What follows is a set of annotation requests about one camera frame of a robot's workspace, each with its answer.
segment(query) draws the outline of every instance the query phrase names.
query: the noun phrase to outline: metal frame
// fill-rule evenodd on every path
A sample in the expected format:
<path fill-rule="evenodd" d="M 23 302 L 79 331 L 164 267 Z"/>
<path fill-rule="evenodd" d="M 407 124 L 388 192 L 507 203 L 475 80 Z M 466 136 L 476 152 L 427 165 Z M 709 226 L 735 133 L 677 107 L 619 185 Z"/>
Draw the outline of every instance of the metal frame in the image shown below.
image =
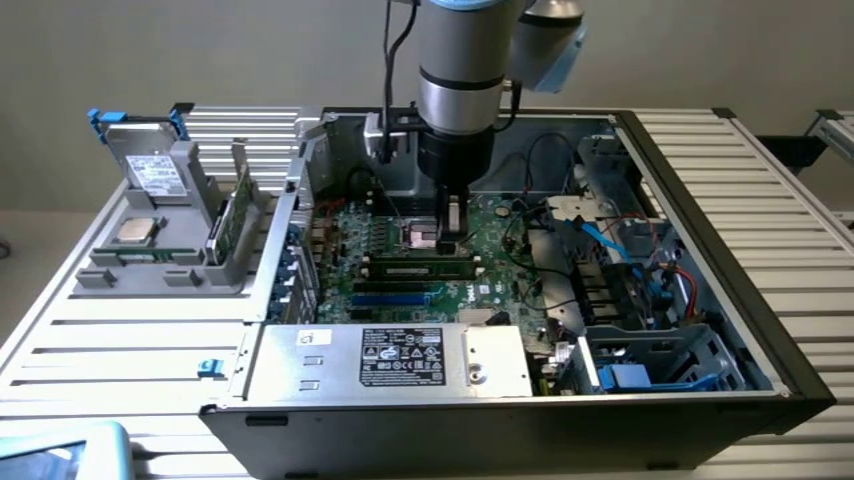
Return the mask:
<path fill-rule="evenodd" d="M 200 418 L 252 475 L 260 478 L 370 477 L 403 476 L 414 471 L 462 475 L 694 468 L 745 436 L 785 433 L 834 404 L 830 390 L 637 115 L 622 110 L 534 110 L 522 111 L 518 122 L 522 124 L 526 117 L 543 115 L 567 120 L 575 115 L 594 115 L 610 121 L 659 204 L 665 205 L 667 218 L 705 270 L 730 321 L 737 329 L 742 322 L 750 329 L 753 339 L 741 328 L 742 340 L 749 346 L 749 353 L 743 355 L 762 366 L 774 391 L 514 399 L 396 397 L 379 402 L 327 399 L 310 403 L 263 403 L 250 397 L 243 403 L 206 405 Z M 733 410 L 741 411 L 737 422 L 729 414 Z M 509 416 L 521 420 L 509 421 Z M 631 436 L 643 432 L 643 440 L 626 443 L 627 448 L 619 455 L 603 459 L 602 451 L 614 440 L 618 425 L 627 422 L 631 429 L 621 433 Z M 430 425 L 444 425 L 444 428 L 428 428 Z M 407 455 L 384 454 L 387 447 L 380 441 L 360 440 L 368 427 L 379 438 L 400 438 L 407 432 L 420 432 L 418 438 L 408 441 Z M 530 435 L 561 441 L 543 445 L 534 439 L 526 440 Z M 278 456 L 275 452 L 282 449 L 292 456 Z"/>
<path fill-rule="evenodd" d="M 807 135 L 818 137 L 854 164 L 854 112 L 819 110 Z"/>
<path fill-rule="evenodd" d="M 250 124 L 275 121 L 271 116 L 274 109 L 259 109 L 255 116 L 252 109 L 240 109 L 246 115 L 235 115 L 236 109 L 214 111 L 214 107 L 207 107 L 207 110 L 215 115 L 199 116 L 199 120 L 234 124 L 232 127 L 216 127 L 223 130 L 232 128 L 232 133 L 220 133 L 223 136 L 240 136 L 239 133 L 254 128 Z M 282 118 L 316 120 L 316 113 L 308 115 L 304 110 L 275 110 L 294 113 Z M 749 142 L 753 136 L 738 131 L 729 120 L 702 109 L 637 110 L 635 113 L 786 330 L 841 400 L 839 406 L 787 435 L 746 439 L 686 477 L 754 480 L 847 478 L 854 470 L 854 408 L 850 406 L 854 402 L 854 299 L 850 295 L 854 290 L 854 256 L 814 219 L 803 201 L 793 194 L 789 180 L 759 175 L 769 172 L 767 162 L 773 163 L 775 159 L 757 152 Z M 292 123 L 299 129 L 300 122 Z M 274 128 L 262 130 L 270 133 Z M 286 133 L 294 130 L 294 127 L 279 128 Z M 203 166 L 208 174 L 214 173 L 222 177 L 220 182 L 227 182 L 231 177 L 216 166 L 215 152 L 208 149 L 203 153 Z M 299 153 L 296 149 L 282 152 L 287 153 L 282 157 Z M 272 170 L 274 157 L 274 153 L 254 156 L 250 151 L 254 171 L 259 175 L 264 173 L 259 178 L 275 178 L 282 185 L 284 174 Z M 284 172 L 288 163 L 283 162 L 275 168 Z M 649 186 L 645 188 L 654 197 Z M 665 215 L 655 198 L 653 205 Z M 250 478 L 246 470 L 194 414 L 206 397 L 222 397 L 226 393 L 226 382 L 195 378 L 195 364 L 211 353 L 219 352 L 223 356 L 234 353 L 244 328 L 227 331 L 222 327 L 228 322 L 216 321 L 183 324 L 176 330 L 175 320 L 147 319 L 135 330 L 120 328 L 123 333 L 119 334 L 112 327 L 126 327 L 123 323 L 128 321 L 139 322 L 143 315 L 139 311 L 114 308 L 116 316 L 110 318 L 99 309 L 68 305 L 63 297 L 68 268 L 76 265 L 86 252 L 87 239 L 98 235 L 115 207 L 114 197 L 0 349 L 0 365 L 4 365 L 0 373 L 5 379 L 0 398 L 44 398 L 47 390 L 53 387 L 49 382 L 76 380 L 66 383 L 66 394 L 52 400 L 0 403 L 0 435 L 36 433 L 88 422 L 95 416 L 114 417 L 131 434 L 140 478 L 246 480 Z M 182 311 L 178 313 L 180 317 L 190 318 Z M 88 318 L 88 323 L 80 322 L 84 318 Z M 79 333 L 74 331 L 76 328 L 82 329 Z M 160 333 L 158 338 L 151 335 L 155 332 Z M 146 333 L 151 338 L 144 343 L 143 340 L 123 340 L 128 334 L 138 333 Z M 95 336 L 92 343 L 99 341 L 104 345 L 122 340 L 122 345 L 114 345 L 112 351 L 94 353 L 56 351 L 49 360 L 48 355 L 27 351 L 29 347 L 82 345 L 80 339 L 87 335 Z M 126 349 L 132 343 L 138 345 L 134 347 L 136 350 Z M 25 368 L 12 367 L 12 363 Z M 166 376 L 178 381 L 163 382 Z M 135 377 L 148 380 L 128 383 L 127 380 Z M 40 390 L 28 392 L 27 396 L 9 395 L 13 393 L 9 382 L 29 381 L 27 379 L 40 382 L 33 384 Z M 609 478 L 653 480 L 661 478 L 661 473 L 614 474 Z"/>

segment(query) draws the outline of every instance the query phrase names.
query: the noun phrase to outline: red wire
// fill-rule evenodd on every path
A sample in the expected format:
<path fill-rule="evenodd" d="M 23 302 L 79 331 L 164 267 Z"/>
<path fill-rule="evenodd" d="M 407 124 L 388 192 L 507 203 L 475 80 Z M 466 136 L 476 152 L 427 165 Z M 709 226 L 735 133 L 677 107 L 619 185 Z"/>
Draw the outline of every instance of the red wire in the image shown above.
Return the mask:
<path fill-rule="evenodd" d="M 689 304 L 685 307 L 685 318 L 689 319 L 694 316 L 694 308 L 697 307 L 697 282 L 694 281 L 694 277 L 691 276 L 691 274 L 681 268 L 677 269 L 677 274 L 681 275 L 691 285 L 691 296 L 689 299 Z"/>

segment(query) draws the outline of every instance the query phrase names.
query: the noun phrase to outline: gray metal panel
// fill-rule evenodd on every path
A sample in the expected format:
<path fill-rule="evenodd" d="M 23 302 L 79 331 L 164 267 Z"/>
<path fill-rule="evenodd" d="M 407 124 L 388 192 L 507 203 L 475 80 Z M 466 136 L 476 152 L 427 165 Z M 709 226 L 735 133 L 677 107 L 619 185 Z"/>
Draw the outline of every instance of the gray metal panel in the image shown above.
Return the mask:
<path fill-rule="evenodd" d="M 398 348 L 395 357 L 387 362 L 382 361 L 379 353 L 370 357 L 374 363 L 388 367 L 387 370 L 376 372 L 379 376 L 375 381 L 382 382 L 380 377 L 384 374 L 390 377 L 406 374 L 407 370 L 414 372 L 415 369 L 420 369 L 430 371 L 423 377 L 432 383 L 415 385 L 407 384 L 411 380 L 403 380 L 406 386 L 366 386 L 359 366 L 364 353 L 363 332 L 383 331 L 384 327 L 388 325 L 266 327 L 248 401 L 322 402 L 335 399 L 383 399 L 390 396 L 412 399 L 531 396 L 518 327 L 482 327 L 466 324 L 394 325 L 394 328 L 424 332 L 424 339 L 430 331 L 436 342 L 422 342 L 412 335 L 412 351 Z M 312 335 L 323 337 L 323 341 L 304 343 L 304 336 Z M 410 356 L 415 351 L 418 357 Z M 432 355 L 436 355 L 434 360 L 438 359 L 443 365 L 442 371 L 438 368 L 431 369 Z M 483 383 L 470 380 L 470 368 L 475 364 Z"/>
<path fill-rule="evenodd" d="M 665 146 L 662 149 L 681 173 L 683 169 L 746 169 L 734 166 L 737 161 L 750 165 L 749 170 L 770 171 L 767 162 L 774 160 L 751 146 L 749 138 L 734 130 L 731 122 L 718 118 L 711 111 L 641 110 L 638 115 L 657 135 L 685 134 L 697 137 L 703 133 L 697 128 L 709 128 L 710 134 L 723 134 L 723 129 L 727 129 L 742 139 L 741 146 L 690 145 L 687 141 Z M 288 119 L 299 117 L 299 109 L 198 107 L 194 116 L 208 122 L 223 119 L 223 123 L 228 123 L 234 119 L 244 122 L 244 125 L 266 120 L 270 123 L 288 123 Z M 854 126 L 854 112 L 847 116 Z M 230 127 L 208 124 L 204 128 Z M 208 146 L 208 153 L 218 152 L 216 142 L 203 141 L 203 144 Z M 292 151 L 287 142 L 270 142 L 264 146 L 270 149 L 267 151 Z M 262 168 L 264 160 L 276 158 L 272 153 L 264 155 L 260 150 L 254 155 L 250 149 L 255 171 Z M 208 162 L 214 162 L 211 165 L 215 164 L 218 157 L 208 158 Z M 697 168 L 689 166 L 691 158 L 702 162 Z M 717 162 L 726 168 L 710 166 Z M 271 168 L 280 169 L 287 163 L 290 160 Z M 689 189 L 710 214 L 746 213 L 755 217 L 771 213 L 801 215 L 810 212 L 786 182 L 782 179 L 770 184 L 690 183 Z M 78 266 L 82 252 L 92 237 L 98 236 L 119 203 L 114 197 L 39 297 L 21 327 L 0 350 L 0 362 L 4 362 L 0 365 L 5 365 L 0 371 L 0 398 L 9 398 L 7 395 L 15 392 L 20 400 L 31 400 L 33 396 L 47 397 L 44 402 L 0 402 L 0 420 L 4 422 L 0 436 L 71 426 L 91 421 L 92 416 L 115 418 L 131 434 L 136 450 L 135 467 L 142 478 L 247 479 L 246 470 L 195 416 L 198 406 L 206 398 L 224 393 L 228 382 L 202 381 L 194 377 L 195 365 L 202 359 L 224 358 L 228 361 L 234 358 L 243 340 L 243 327 L 235 321 L 242 305 L 228 301 L 188 303 L 175 300 L 158 303 L 152 309 L 155 304 L 146 303 L 146 300 L 95 306 L 91 302 L 112 300 L 82 301 L 67 298 L 68 270 Z M 826 240 L 827 236 L 837 238 L 835 234 L 826 231 L 819 220 L 814 222 L 811 225 L 819 225 L 813 232 L 818 235 L 817 239 L 821 237 Z M 769 241 L 770 232 L 779 232 L 781 235 L 786 232 L 767 228 L 750 229 L 750 225 L 751 221 L 739 222 L 738 218 L 727 218 L 718 228 L 726 235 L 734 231 L 750 232 L 757 242 Z M 751 238 L 742 237 L 739 241 L 751 241 Z M 842 245 L 733 247 L 733 251 L 773 305 L 782 305 L 786 309 L 778 311 L 783 324 L 827 382 L 839 405 L 786 436 L 751 437 L 695 471 L 665 476 L 717 480 L 850 478 L 854 472 L 854 306 L 845 297 L 851 294 L 854 256 Z M 803 288 L 797 286 L 795 273 L 805 279 Z M 822 291 L 834 282 L 841 291 Z M 244 293 L 251 293 L 251 285 Z M 786 300 L 790 294 L 797 294 L 797 302 Z M 825 303 L 833 309 L 845 311 L 829 312 L 822 307 Z M 68 350 L 68 345 L 84 350 Z M 658 480 L 662 473 L 567 478 Z"/>
<path fill-rule="evenodd" d="M 190 138 L 199 143 L 204 173 L 220 183 L 236 181 L 231 140 L 246 138 L 252 178 L 259 189 L 278 195 L 291 161 L 299 157 L 299 124 L 308 109 L 198 106 L 184 115 Z"/>

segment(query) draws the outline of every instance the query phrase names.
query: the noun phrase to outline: silver metal cover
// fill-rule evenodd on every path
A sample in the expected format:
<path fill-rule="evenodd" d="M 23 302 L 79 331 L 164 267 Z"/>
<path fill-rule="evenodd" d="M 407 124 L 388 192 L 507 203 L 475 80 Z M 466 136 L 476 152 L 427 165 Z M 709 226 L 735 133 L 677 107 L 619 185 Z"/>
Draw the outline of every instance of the silver metal cover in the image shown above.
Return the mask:
<path fill-rule="evenodd" d="M 431 342 L 439 350 L 436 359 L 443 368 L 427 370 L 428 385 L 414 385 L 400 375 L 414 370 L 415 361 L 428 358 L 423 348 L 418 355 L 398 349 L 383 357 L 375 345 L 363 342 L 371 335 L 396 332 L 402 337 L 412 331 L 412 345 L 422 332 L 442 331 L 440 341 Z M 367 377 L 366 367 L 376 362 L 386 365 L 379 375 Z M 478 327 L 463 324 L 391 325 L 274 325 L 264 329 L 255 374 L 250 385 L 251 402 L 307 402 L 383 398 L 411 403 L 427 398 L 530 397 L 525 351 L 518 327 Z"/>

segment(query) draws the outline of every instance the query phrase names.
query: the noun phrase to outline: blue plastic clip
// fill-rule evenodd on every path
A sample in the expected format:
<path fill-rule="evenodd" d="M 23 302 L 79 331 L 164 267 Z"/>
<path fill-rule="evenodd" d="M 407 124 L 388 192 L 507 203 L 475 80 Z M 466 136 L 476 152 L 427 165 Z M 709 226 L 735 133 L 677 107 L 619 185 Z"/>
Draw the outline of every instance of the blue plastic clip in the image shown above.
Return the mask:
<path fill-rule="evenodd" d="M 184 125 L 184 117 L 182 117 L 182 113 L 175 108 L 170 112 L 170 121 L 172 122 L 172 126 L 178 131 L 178 138 L 180 140 L 190 140 L 190 135 L 187 134 L 187 125 Z"/>
<path fill-rule="evenodd" d="M 128 114 L 124 112 L 104 112 L 102 115 L 102 123 L 120 123 L 128 118 Z"/>
<path fill-rule="evenodd" d="M 226 362 L 223 360 L 218 360 L 215 358 L 202 360 L 202 362 L 199 362 L 199 370 L 196 372 L 196 374 L 199 375 L 199 378 L 224 377 L 226 376 L 226 374 L 223 373 L 224 364 Z"/>
<path fill-rule="evenodd" d="M 107 138 L 104 138 L 104 132 L 102 131 L 102 124 L 98 119 L 99 113 L 102 113 L 102 111 L 98 108 L 94 108 L 92 110 L 90 110 L 90 112 L 86 115 L 87 117 L 90 117 L 90 126 L 92 127 L 92 130 L 95 130 L 95 134 L 98 135 L 98 140 L 104 145 L 107 145 Z"/>
<path fill-rule="evenodd" d="M 602 388 L 609 393 L 710 392 L 718 385 L 718 374 L 703 375 L 694 382 L 653 383 L 641 364 L 606 365 L 597 372 Z"/>

